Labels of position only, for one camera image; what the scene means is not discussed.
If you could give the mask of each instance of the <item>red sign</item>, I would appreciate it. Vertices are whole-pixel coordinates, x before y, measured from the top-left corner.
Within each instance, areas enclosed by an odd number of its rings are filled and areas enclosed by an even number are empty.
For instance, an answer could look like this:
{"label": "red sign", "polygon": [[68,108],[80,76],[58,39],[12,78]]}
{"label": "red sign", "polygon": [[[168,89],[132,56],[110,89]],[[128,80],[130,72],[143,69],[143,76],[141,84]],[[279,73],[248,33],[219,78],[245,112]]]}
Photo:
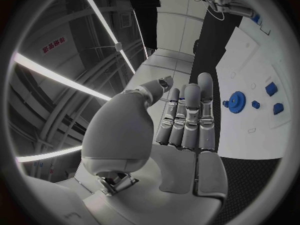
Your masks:
{"label": "red sign", "polygon": [[45,54],[49,53],[50,51],[52,51],[53,49],[57,48],[58,46],[66,43],[67,37],[66,36],[61,36],[55,40],[53,40],[52,42],[49,42],[47,45],[45,45],[41,50],[41,55],[44,56]]}

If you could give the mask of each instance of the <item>blue gear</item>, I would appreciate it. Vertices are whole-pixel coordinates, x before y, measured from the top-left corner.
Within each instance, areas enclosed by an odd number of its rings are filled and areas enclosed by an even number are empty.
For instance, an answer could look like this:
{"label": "blue gear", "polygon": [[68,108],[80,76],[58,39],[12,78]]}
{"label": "blue gear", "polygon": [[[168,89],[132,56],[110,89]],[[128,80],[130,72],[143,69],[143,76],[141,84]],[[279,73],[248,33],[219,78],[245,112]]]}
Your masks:
{"label": "blue gear", "polygon": [[234,114],[240,113],[246,105],[246,96],[241,91],[236,91],[231,95],[228,103],[230,112]]}

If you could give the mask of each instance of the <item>led light strip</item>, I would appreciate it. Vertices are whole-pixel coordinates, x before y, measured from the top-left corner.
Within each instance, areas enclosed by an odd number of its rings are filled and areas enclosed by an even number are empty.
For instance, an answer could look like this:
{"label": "led light strip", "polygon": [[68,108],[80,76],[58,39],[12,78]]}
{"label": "led light strip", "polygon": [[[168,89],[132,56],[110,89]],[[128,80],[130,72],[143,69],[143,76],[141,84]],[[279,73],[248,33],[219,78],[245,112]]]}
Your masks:
{"label": "led light strip", "polygon": [[139,34],[140,34],[140,37],[141,37],[142,45],[143,45],[144,50],[145,50],[146,59],[148,59],[148,54],[147,54],[147,50],[146,50],[146,47],[145,47],[144,39],[143,39],[143,36],[142,36],[142,32],[141,32],[141,29],[140,29],[138,18],[137,18],[137,15],[136,15],[136,12],[135,12],[134,9],[133,9],[133,13],[134,13],[136,24],[137,24],[137,28],[139,30]]}
{"label": "led light strip", "polygon": [[[108,32],[108,34],[110,35],[110,37],[113,40],[114,44],[117,44],[118,41],[117,41],[115,35],[113,34],[113,32],[112,32],[111,28],[109,27],[108,23],[105,21],[104,17],[102,16],[102,14],[101,14],[99,8],[97,7],[96,3],[94,2],[94,0],[87,0],[87,1],[88,1],[89,5],[91,6],[91,8],[96,13],[97,17],[99,18],[99,20],[103,24],[103,26],[106,29],[106,31]],[[133,72],[133,74],[135,74],[136,71],[134,70],[133,66],[131,65],[131,63],[130,63],[129,59],[127,58],[127,56],[125,55],[124,51],[121,50],[120,53],[124,57],[126,63],[128,64],[128,66],[131,69],[131,71]]]}
{"label": "led light strip", "polygon": [[83,146],[76,146],[76,147],[68,148],[68,149],[65,149],[65,150],[49,152],[49,153],[40,154],[40,155],[19,156],[19,157],[16,158],[16,160],[19,163],[26,163],[26,162],[32,162],[32,161],[37,161],[37,160],[42,160],[42,159],[50,159],[50,158],[54,158],[54,157],[57,157],[57,156],[61,156],[61,155],[65,155],[65,154],[69,154],[69,153],[79,151],[82,148],[83,148]]}
{"label": "led light strip", "polygon": [[67,85],[67,86],[69,86],[71,88],[80,90],[80,91],[82,91],[84,93],[93,95],[93,96],[95,96],[97,98],[101,98],[101,99],[104,99],[106,101],[111,100],[110,97],[105,96],[105,95],[103,95],[103,94],[101,94],[99,92],[96,92],[96,91],[94,91],[94,90],[92,90],[92,89],[90,89],[90,88],[88,88],[86,86],[82,86],[82,85],[80,85],[80,84],[78,84],[78,83],[76,83],[74,81],[71,81],[71,80],[65,78],[64,76],[61,76],[61,75],[59,75],[59,74],[57,74],[57,73],[55,73],[55,72],[53,72],[53,71],[51,71],[51,70],[43,67],[43,66],[35,63],[34,61],[31,61],[27,57],[24,57],[23,55],[21,55],[21,54],[19,54],[17,52],[16,52],[13,60],[16,63],[18,63],[18,64],[20,64],[20,65],[22,65],[22,66],[24,66],[24,67],[26,67],[26,68],[28,68],[28,69],[30,69],[32,71],[35,71],[35,72],[37,72],[37,73],[39,73],[41,75],[44,75],[45,77],[47,77],[49,79],[57,81],[57,82],[59,82],[61,84]]}

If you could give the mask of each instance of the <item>air vent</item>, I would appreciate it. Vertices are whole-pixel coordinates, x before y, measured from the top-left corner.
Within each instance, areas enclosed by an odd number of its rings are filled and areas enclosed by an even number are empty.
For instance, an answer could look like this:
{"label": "air vent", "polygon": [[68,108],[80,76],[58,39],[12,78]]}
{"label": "air vent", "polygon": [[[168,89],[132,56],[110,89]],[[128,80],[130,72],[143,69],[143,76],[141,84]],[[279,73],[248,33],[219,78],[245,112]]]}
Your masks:
{"label": "air vent", "polygon": [[133,25],[131,13],[122,13],[121,15],[120,28],[125,29]]}

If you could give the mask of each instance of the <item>cable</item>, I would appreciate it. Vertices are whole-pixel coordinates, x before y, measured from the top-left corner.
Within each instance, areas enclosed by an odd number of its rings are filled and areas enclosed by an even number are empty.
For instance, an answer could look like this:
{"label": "cable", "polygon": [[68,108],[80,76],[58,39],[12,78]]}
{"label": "cable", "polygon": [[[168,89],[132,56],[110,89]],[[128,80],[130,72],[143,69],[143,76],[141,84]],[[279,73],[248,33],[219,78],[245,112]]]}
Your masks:
{"label": "cable", "polygon": [[215,17],[216,19],[218,19],[218,20],[220,20],[220,21],[224,21],[225,16],[224,16],[224,13],[223,13],[223,12],[222,12],[223,18],[220,19],[220,18],[216,17],[215,15],[213,15],[213,14],[211,13],[211,11],[210,11],[210,10],[208,9],[208,7],[205,5],[205,3],[204,3],[203,0],[201,0],[201,1],[202,1],[202,3],[203,3],[204,7],[206,8],[206,10],[207,10],[213,17]]}

